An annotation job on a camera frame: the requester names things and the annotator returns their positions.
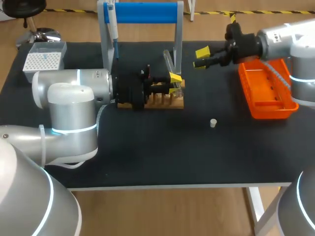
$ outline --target orange basket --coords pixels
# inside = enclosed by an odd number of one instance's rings
[[[289,83],[289,71],[282,59],[268,62]],[[240,64],[238,69],[244,94],[255,119],[286,119],[299,105],[290,90],[260,60]]]

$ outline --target table leg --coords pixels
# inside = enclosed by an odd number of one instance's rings
[[[277,222],[278,202],[286,187],[281,188],[266,211],[264,211],[258,187],[249,187],[246,190],[254,220],[255,236],[265,236]]]
[[[193,21],[193,17],[195,15],[195,4],[196,4],[196,0],[192,0],[191,9],[190,9],[190,21]]]

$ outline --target yellow black tape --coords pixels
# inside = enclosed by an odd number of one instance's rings
[[[93,13],[97,11],[92,10],[78,10],[78,9],[45,9],[46,12],[78,12],[78,13]],[[195,15],[218,15],[218,14],[315,14],[315,11],[198,11]],[[184,12],[184,15],[190,15],[189,12]]]
[[[230,13],[229,17],[230,17],[231,23],[236,22],[236,14],[235,13]]]
[[[93,13],[93,14],[97,14],[97,11],[74,10],[74,9],[45,9],[44,11],[48,11],[48,12],[77,12],[77,13]]]
[[[218,15],[224,14],[315,14],[315,11],[198,11],[195,15]],[[184,12],[184,15],[190,15],[189,12]]]

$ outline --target black table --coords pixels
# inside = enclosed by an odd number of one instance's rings
[[[134,112],[109,105],[99,123],[97,155],[75,170],[46,170],[71,189],[250,186],[286,185],[315,164],[315,111],[300,107],[287,120],[254,120],[237,66],[193,68],[194,51],[206,44],[183,43],[183,110]],[[2,89],[0,124],[51,127],[49,112],[35,106],[22,72],[30,47],[21,47]],[[164,74],[164,49],[171,50],[172,43],[121,43],[113,74],[139,72],[147,64],[153,75]],[[102,68],[100,44],[68,43],[64,62],[65,69]],[[214,129],[212,118],[218,120]]]

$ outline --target wooden block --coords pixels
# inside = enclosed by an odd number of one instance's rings
[[[181,83],[181,88],[185,87],[185,81]],[[130,103],[118,103],[117,107],[120,109],[131,109]],[[176,97],[172,94],[152,94],[149,97],[147,104],[144,105],[144,109],[183,109],[184,108],[184,96]]]

